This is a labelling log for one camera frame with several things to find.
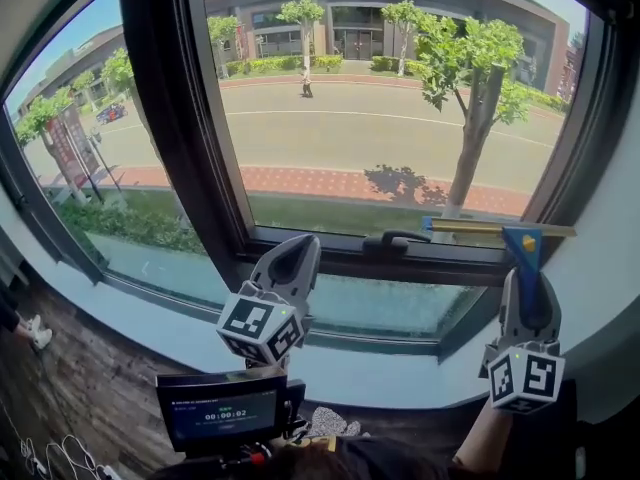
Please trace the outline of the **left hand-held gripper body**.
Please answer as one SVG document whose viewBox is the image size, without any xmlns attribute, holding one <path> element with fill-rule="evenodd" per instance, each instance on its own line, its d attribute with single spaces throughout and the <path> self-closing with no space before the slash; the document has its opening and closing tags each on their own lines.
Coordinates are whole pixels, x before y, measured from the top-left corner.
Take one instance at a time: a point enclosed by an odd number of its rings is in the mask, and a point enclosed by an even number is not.
<svg viewBox="0 0 640 480">
<path fill-rule="evenodd" d="M 300 347 L 311 322 L 305 298 L 285 298 L 245 281 L 227 298 L 216 331 L 229 350 L 248 365 L 284 368 L 291 349 Z"/>
</svg>

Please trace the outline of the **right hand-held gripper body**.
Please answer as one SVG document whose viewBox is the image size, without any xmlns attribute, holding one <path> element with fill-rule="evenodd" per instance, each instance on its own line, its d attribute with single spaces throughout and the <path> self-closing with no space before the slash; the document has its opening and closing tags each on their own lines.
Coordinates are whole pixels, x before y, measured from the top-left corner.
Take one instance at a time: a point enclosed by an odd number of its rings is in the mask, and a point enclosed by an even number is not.
<svg viewBox="0 0 640 480">
<path fill-rule="evenodd" d="M 564 369 L 555 329 L 532 331 L 505 321 L 485 347 L 479 377 L 488 381 L 494 409 L 531 414 L 557 401 Z"/>
</svg>

